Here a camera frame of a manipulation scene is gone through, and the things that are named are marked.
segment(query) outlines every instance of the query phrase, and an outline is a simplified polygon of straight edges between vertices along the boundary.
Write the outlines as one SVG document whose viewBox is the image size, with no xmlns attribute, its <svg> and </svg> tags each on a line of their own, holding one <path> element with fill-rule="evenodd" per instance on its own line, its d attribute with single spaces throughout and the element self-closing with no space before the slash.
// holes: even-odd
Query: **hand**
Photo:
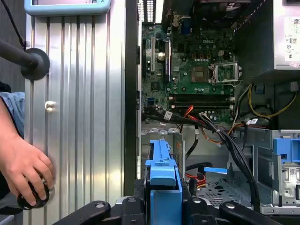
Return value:
<svg viewBox="0 0 300 225">
<path fill-rule="evenodd" d="M 46 199 L 46 193 L 39 174 L 49 188 L 53 187 L 54 169 L 50 159 L 19 136 L 0 143 L 0 171 L 10 191 L 16 197 L 21 193 L 32 206 L 36 205 L 36 200 L 28 181 L 42 200 Z"/>
</svg>

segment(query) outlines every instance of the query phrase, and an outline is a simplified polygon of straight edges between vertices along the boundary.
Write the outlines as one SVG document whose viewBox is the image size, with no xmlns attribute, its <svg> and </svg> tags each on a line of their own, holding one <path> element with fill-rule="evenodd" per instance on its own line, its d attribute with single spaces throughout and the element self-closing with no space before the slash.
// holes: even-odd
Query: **label sticker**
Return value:
<svg viewBox="0 0 300 225">
<path fill-rule="evenodd" d="M 300 61 L 300 17 L 285 18 L 285 60 Z"/>
<path fill-rule="evenodd" d="M 258 121 L 258 119 L 253 119 L 253 120 L 251 120 L 251 124 L 256 124 L 257 121 Z"/>
<path fill-rule="evenodd" d="M 165 112 L 164 119 L 165 119 L 165 120 L 170 120 L 171 117 L 172 117 L 172 115 L 173 115 L 172 112 L 166 111 L 166 112 Z"/>
</svg>

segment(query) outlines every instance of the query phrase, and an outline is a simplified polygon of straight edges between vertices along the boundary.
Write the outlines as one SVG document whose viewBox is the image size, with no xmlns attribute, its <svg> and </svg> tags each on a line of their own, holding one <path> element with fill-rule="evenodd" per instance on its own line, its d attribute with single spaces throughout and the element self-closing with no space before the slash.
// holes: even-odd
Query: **screw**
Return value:
<svg viewBox="0 0 300 225">
<path fill-rule="evenodd" d="M 231 204 L 231 203 L 226 203 L 225 206 L 226 206 L 227 208 L 231 209 L 231 210 L 233 210 L 233 209 L 235 208 L 235 206 L 234 206 L 233 204 Z"/>
<path fill-rule="evenodd" d="M 200 198 L 193 198 L 193 201 L 194 201 L 195 203 L 200 203 L 200 202 L 201 202 Z"/>
<path fill-rule="evenodd" d="M 104 204 L 103 203 L 98 203 L 97 205 L 96 205 L 96 208 L 103 208 L 104 207 Z"/>
</svg>

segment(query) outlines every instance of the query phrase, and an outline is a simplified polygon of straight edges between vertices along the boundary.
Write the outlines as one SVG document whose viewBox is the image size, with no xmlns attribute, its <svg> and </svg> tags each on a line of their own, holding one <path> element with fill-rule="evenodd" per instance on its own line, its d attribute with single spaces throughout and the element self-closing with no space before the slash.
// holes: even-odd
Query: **motherboard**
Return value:
<svg viewBox="0 0 300 225">
<path fill-rule="evenodd" d="M 183 115 L 193 105 L 194 114 L 229 123 L 239 75 L 233 29 L 185 29 L 184 19 L 168 32 L 142 28 L 142 106 Z"/>
</svg>

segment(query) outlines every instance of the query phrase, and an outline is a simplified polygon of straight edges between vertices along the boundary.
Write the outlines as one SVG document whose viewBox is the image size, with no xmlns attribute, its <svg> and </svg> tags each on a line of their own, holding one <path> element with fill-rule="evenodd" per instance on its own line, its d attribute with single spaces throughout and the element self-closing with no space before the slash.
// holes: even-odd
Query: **white plastic hook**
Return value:
<svg viewBox="0 0 300 225">
<path fill-rule="evenodd" d="M 48 113 L 52 113 L 53 112 L 53 108 L 55 107 L 55 102 L 52 101 L 48 101 L 45 103 L 45 109 Z"/>
</svg>

